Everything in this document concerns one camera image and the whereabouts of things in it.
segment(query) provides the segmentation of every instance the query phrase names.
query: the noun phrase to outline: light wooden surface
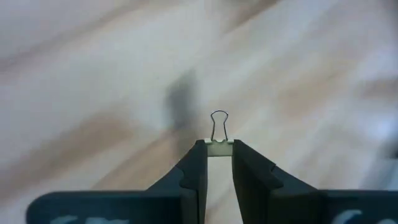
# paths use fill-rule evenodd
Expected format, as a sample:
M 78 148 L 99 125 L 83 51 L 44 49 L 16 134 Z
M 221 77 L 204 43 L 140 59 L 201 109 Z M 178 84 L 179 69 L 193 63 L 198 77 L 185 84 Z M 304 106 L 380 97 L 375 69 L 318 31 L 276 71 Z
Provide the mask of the light wooden surface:
M 53 190 L 145 189 L 210 135 L 216 109 L 232 138 L 316 187 L 382 171 L 393 0 L 58 1 L 1 22 L 3 223 Z M 230 167 L 209 161 L 207 223 L 241 223 Z

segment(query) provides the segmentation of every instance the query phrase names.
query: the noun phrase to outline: metal wire handle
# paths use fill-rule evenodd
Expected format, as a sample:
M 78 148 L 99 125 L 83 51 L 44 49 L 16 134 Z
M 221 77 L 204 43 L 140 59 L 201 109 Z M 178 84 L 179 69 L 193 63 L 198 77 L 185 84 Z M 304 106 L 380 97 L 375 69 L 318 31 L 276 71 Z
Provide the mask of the metal wire handle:
M 211 138 L 210 138 L 210 140 L 213 140 L 214 131 L 215 131 L 215 128 L 216 128 L 216 121 L 214 120 L 213 114 L 215 114 L 215 113 L 217 113 L 217 112 L 223 112 L 223 113 L 226 115 L 225 120 L 224 120 L 224 133 L 225 133 L 225 139 L 228 141 L 228 136 L 226 135 L 226 128 L 225 128 L 225 122 L 226 122 L 226 120 L 228 119 L 228 113 L 225 112 L 225 111 L 223 111 L 223 110 L 216 110 L 216 111 L 212 112 L 211 115 L 210 115 L 210 116 L 211 116 L 211 119 L 213 120 L 213 130 L 212 130 L 212 132 L 211 132 Z

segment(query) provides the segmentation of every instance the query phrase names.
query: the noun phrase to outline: wooden floor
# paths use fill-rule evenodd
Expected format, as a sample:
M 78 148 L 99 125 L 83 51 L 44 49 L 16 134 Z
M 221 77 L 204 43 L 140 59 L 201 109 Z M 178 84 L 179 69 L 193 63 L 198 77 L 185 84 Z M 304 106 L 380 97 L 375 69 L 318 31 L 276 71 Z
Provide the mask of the wooden floor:
M 398 121 L 393 0 L 70 2 L 0 24 L 2 223 L 54 190 L 147 188 L 217 109 L 229 137 L 315 187 L 381 176 Z M 228 158 L 209 159 L 207 206 L 207 223 L 242 223 Z

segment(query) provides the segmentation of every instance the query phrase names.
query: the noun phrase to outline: blurry background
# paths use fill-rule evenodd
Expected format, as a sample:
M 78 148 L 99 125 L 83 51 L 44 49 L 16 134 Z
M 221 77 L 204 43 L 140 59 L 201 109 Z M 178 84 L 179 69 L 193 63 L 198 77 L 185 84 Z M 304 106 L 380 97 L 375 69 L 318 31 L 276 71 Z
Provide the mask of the blurry background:
M 229 137 L 315 187 L 397 189 L 397 10 L 0 2 L 0 219 L 23 223 L 53 190 L 147 188 L 210 136 L 217 109 Z M 209 161 L 208 223 L 241 223 L 230 166 Z

